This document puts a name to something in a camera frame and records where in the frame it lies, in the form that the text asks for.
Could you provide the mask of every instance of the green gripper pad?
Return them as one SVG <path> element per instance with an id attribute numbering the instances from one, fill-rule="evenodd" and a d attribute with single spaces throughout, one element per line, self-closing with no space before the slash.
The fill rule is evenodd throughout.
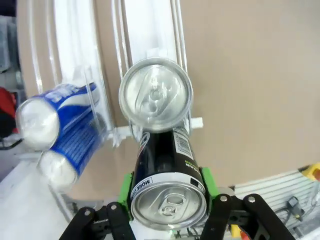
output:
<path id="1" fill-rule="evenodd" d="M 208 198 L 208 212 L 210 213 L 212 209 L 212 201 L 220 194 L 219 189 L 215 183 L 215 180 L 211 174 L 211 171 L 208 167 L 202 167 L 201 169 L 202 179 L 205 185 L 205 190 L 207 191 Z"/>
<path id="2" fill-rule="evenodd" d="M 130 188 L 131 188 L 131 182 L 133 178 L 133 173 L 127 173 L 124 175 L 123 183 L 120 191 L 120 195 L 118 197 L 118 202 L 124 206 L 125 210 L 127 211 L 129 218 L 131 219 L 130 209 L 128 205 L 128 199 L 130 197 Z"/>

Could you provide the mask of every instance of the blue and white can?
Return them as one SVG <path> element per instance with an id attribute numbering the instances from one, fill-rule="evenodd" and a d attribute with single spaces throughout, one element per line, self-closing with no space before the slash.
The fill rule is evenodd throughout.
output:
<path id="1" fill-rule="evenodd" d="M 99 127 L 90 115 L 92 113 L 40 156 L 37 170 L 55 189 L 67 190 L 72 187 L 103 142 L 104 132 L 99 132 Z M 99 114 L 97 119 L 101 129 L 106 129 Z"/>
<path id="2" fill-rule="evenodd" d="M 99 89 L 90 83 L 93 103 Z M 27 99 L 16 112 L 16 125 L 24 142 L 35 150 L 47 150 L 92 111 L 87 87 L 60 84 Z"/>

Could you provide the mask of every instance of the brown cardboard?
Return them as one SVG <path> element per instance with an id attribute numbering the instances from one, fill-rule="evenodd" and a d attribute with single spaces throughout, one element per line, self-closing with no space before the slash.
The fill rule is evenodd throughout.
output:
<path id="1" fill-rule="evenodd" d="M 191 142 L 219 186 L 319 161 L 320 2 L 182 0 Z"/>
<path id="2" fill-rule="evenodd" d="M 27 2 L 18 1 L 18 36 L 31 96 L 36 85 Z M 41 23 L 45 13 L 38 9 L 42 5 L 33 14 L 42 81 L 49 88 L 50 62 Z M 190 137 L 198 165 L 210 167 L 218 186 L 229 186 L 318 162 L 320 2 L 182 0 L 181 10 L 194 89 L 192 115 L 204 122 Z M 111 0 L 95 1 L 95 17 L 108 97 L 116 124 L 125 126 L 118 104 Z M 124 174 L 134 169 L 137 150 L 133 139 L 115 149 L 107 142 L 70 196 L 92 200 L 119 194 Z"/>

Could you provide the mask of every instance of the plastic holder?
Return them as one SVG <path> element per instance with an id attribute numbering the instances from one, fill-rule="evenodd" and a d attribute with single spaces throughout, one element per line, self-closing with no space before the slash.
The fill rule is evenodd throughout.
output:
<path id="1" fill-rule="evenodd" d="M 106 94 L 108 86 L 104 81 L 100 60 L 94 3 L 92 0 L 55 0 L 53 6 L 62 83 L 86 85 L 94 119 L 103 141 L 112 139 L 113 145 L 118 146 L 120 141 Z M 48 17 L 47 25 L 50 24 L 52 22 Z M 100 101 L 97 105 L 93 102 L 90 83 L 95 83 L 100 93 Z M 103 117 L 104 127 L 99 123 L 97 114 Z"/>
<path id="2" fill-rule="evenodd" d="M 188 73 L 180 0 L 141 0 L 138 2 L 138 7 L 135 1 L 124 0 L 124 7 L 122 2 L 122 0 L 111 2 L 114 41 L 121 80 L 132 65 L 150 57 L 169 58 Z M 128 52 L 131 53 L 131 59 L 128 57 Z M 202 118 L 192 119 L 190 109 L 184 124 L 189 134 L 192 128 L 203 127 Z M 131 121 L 128 127 L 120 128 L 120 139 L 131 135 L 139 141 L 138 127 L 133 126 Z"/>

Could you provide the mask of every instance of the yellow object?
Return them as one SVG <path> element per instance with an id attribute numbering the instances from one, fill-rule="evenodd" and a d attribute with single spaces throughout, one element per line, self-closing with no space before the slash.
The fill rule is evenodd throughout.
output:
<path id="1" fill-rule="evenodd" d="M 301 173 L 306 176 L 307 178 L 316 181 L 317 179 L 314 176 L 315 170 L 320 170 L 320 162 L 310 165 L 306 170 L 302 171 Z"/>
<path id="2" fill-rule="evenodd" d="M 233 238 L 241 238 L 240 232 L 241 230 L 238 225 L 231 224 L 231 236 Z"/>

